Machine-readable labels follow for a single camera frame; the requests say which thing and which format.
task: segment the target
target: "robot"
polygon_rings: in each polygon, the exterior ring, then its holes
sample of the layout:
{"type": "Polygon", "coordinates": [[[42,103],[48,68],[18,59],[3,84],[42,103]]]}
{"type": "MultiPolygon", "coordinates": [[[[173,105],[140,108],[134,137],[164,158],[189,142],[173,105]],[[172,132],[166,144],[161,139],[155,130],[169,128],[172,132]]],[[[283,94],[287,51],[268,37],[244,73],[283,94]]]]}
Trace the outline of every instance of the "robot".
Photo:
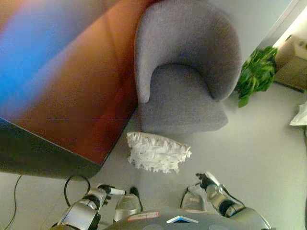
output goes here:
{"type": "Polygon", "coordinates": [[[136,188],[126,194],[101,184],[70,206],[50,230],[96,230],[101,218],[99,210],[111,199],[110,195],[121,195],[121,198],[114,223],[106,230],[272,230],[263,216],[230,195],[211,173],[196,176],[200,182],[187,188],[180,209],[145,212],[136,188]],[[204,211],[204,200],[191,189],[195,186],[205,190],[207,200],[219,215],[204,211]]]}

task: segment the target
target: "white bag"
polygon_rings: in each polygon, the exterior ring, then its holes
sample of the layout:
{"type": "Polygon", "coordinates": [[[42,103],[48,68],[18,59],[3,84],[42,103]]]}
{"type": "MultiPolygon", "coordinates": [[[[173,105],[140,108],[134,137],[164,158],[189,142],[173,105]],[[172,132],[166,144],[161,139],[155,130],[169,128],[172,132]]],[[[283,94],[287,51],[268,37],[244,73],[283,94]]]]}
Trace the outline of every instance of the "white bag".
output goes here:
{"type": "Polygon", "coordinates": [[[190,146],[174,140],[142,132],[127,133],[128,145],[131,148],[129,163],[136,168],[148,171],[169,173],[179,172],[178,163],[185,162],[190,157],[190,146]]]}
{"type": "Polygon", "coordinates": [[[291,126],[307,126],[307,102],[299,106],[298,114],[290,122],[291,126]]]}

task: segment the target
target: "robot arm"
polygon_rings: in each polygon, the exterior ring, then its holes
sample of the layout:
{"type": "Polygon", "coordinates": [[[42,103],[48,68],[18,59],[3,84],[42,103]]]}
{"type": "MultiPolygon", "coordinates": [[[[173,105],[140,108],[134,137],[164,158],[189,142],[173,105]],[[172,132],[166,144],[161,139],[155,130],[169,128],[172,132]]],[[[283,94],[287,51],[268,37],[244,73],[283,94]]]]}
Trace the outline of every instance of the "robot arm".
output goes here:
{"type": "Polygon", "coordinates": [[[220,184],[211,173],[198,173],[196,176],[201,180],[201,188],[205,189],[208,201],[222,216],[251,224],[255,226],[255,229],[272,229],[263,216],[230,195],[225,186],[220,184]]]}
{"type": "Polygon", "coordinates": [[[109,195],[124,195],[126,191],[101,184],[91,189],[82,199],[70,206],[51,230],[96,230],[100,221],[99,210],[107,205],[109,195]]]}

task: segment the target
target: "green leaves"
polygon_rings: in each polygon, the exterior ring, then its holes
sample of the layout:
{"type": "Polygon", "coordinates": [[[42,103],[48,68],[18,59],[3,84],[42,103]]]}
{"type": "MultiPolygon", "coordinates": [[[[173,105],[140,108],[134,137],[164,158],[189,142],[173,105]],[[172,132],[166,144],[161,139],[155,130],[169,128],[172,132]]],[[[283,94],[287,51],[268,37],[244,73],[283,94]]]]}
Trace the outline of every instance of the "green leaves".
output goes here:
{"type": "Polygon", "coordinates": [[[239,94],[239,108],[248,104],[254,92],[267,91],[274,82],[276,54],[277,49],[268,46],[264,50],[256,49],[246,60],[235,88],[239,94]]]}

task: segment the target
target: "black cable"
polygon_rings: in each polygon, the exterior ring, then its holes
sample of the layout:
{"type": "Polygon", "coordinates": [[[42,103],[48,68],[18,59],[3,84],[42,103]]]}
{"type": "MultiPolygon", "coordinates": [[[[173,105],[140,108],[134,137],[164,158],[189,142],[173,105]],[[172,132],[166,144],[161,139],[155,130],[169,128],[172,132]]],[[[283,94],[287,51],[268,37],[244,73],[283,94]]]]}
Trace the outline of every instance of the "black cable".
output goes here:
{"type": "Polygon", "coordinates": [[[17,203],[16,203],[16,187],[17,187],[17,184],[20,180],[20,178],[22,177],[22,175],[20,175],[16,181],[16,184],[15,184],[15,187],[14,187],[14,214],[13,214],[13,217],[11,218],[10,222],[8,223],[8,225],[4,228],[4,230],[6,230],[14,221],[15,219],[15,216],[16,216],[16,210],[17,210],[17,203]]]}
{"type": "Polygon", "coordinates": [[[67,185],[68,185],[69,181],[72,179],[72,177],[81,177],[81,178],[83,178],[87,182],[88,186],[87,186],[87,192],[86,193],[88,193],[90,191],[90,189],[91,189],[91,184],[90,184],[89,180],[85,176],[83,176],[83,175],[73,175],[73,176],[70,176],[68,178],[68,180],[66,181],[65,186],[64,186],[64,197],[65,197],[65,201],[66,201],[66,204],[68,205],[68,207],[70,207],[71,204],[69,203],[68,198],[67,198],[67,185]]]}
{"type": "Polygon", "coordinates": [[[245,206],[244,203],[243,203],[242,201],[240,201],[239,199],[237,199],[237,198],[235,198],[234,196],[230,195],[230,193],[228,192],[228,190],[225,188],[224,185],[222,185],[222,186],[223,186],[223,190],[226,192],[227,195],[229,195],[229,196],[230,196],[231,198],[233,198],[235,201],[237,201],[237,202],[241,203],[243,206],[245,206]]]}

